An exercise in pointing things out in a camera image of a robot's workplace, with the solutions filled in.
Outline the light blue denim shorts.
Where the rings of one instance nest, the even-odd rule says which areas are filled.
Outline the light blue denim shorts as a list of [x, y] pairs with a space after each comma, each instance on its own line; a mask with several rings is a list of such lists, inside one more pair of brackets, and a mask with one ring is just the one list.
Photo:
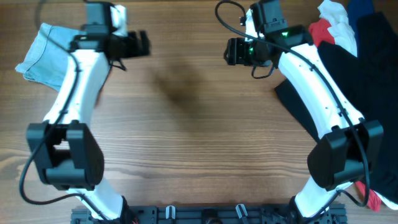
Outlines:
[[58, 48], [50, 40], [56, 41], [68, 49], [74, 36], [84, 34], [84, 31], [66, 27], [52, 26], [43, 23], [40, 26], [25, 59], [15, 70], [31, 82], [46, 85], [59, 91], [68, 67], [68, 54]]

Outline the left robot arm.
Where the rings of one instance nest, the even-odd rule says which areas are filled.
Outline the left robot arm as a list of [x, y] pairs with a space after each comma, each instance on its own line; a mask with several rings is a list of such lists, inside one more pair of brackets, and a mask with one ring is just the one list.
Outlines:
[[128, 31], [127, 10], [87, 1], [84, 32], [74, 36], [58, 96], [41, 123], [28, 126], [26, 139], [43, 184], [78, 198], [93, 223], [137, 223], [126, 199], [104, 178], [104, 155], [90, 131], [93, 110], [113, 68], [126, 58], [150, 54], [145, 31]]

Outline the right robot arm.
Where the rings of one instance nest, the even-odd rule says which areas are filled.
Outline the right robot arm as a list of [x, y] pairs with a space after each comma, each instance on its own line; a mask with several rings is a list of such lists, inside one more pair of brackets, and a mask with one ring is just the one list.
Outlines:
[[330, 214], [333, 201], [351, 184], [369, 183], [383, 128], [366, 121], [346, 99], [308, 30], [289, 26], [278, 1], [252, 4], [240, 24], [246, 30], [229, 40], [224, 59], [229, 65], [280, 70], [315, 125], [318, 142], [307, 157], [310, 178], [291, 198], [285, 216], [289, 223], [314, 222]]

